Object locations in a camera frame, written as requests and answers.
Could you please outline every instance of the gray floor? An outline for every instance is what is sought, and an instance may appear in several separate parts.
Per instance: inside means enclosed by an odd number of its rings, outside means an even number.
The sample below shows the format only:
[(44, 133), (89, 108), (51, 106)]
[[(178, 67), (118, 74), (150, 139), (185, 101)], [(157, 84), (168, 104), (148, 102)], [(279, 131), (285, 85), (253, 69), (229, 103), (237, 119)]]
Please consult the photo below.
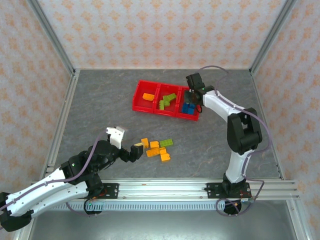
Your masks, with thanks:
[[(118, 160), (100, 172), (102, 178), (222, 178), (229, 165), (227, 124), (213, 111), (204, 108), (197, 122), (132, 111), (132, 98), (140, 79), (186, 86), (193, 70), (81, 70), (66, 122), (56, 166), (91, 146), (106, 127), (123, 126), (129, 131), (123, 141), (130, 149), (142, 138), (151, 141), (173, 139), (167, 148), (171, 161), (142, 156), (135, 163)], [(204, 70), (202, 80), (214, 85), (224, 73)], [(261, 115), (252, 78), (248, 70), (232, 70), (230, 79), (219, 86), (231, 101), (253, 107)], [(267, 144), (266, 131), (259, 148)], [(271, 150), (251, 158), (247, 176), (278, 178)]]
[(47, 211), (29, 240), (296, 240), (285, 201), (257, 201), (246, 214), (111, 211), (97, 218)]

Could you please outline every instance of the patterned wall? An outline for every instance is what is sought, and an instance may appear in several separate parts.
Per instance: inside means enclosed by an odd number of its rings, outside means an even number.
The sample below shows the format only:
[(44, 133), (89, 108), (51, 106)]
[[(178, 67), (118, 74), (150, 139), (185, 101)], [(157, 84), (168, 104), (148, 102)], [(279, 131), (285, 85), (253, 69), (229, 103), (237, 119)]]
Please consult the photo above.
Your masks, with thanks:
[(27, 1), (1, 1), (0, 26), (0, 192), (11, 193), (39, 179), (70, 75)]
[(298, 1), (255, 75), (285, 175), (298, 180), (314, 236), (320, 236), (319, 16), (318, 0)]
[(75, 68), (249, 68), (285, 0), (40, 0)]

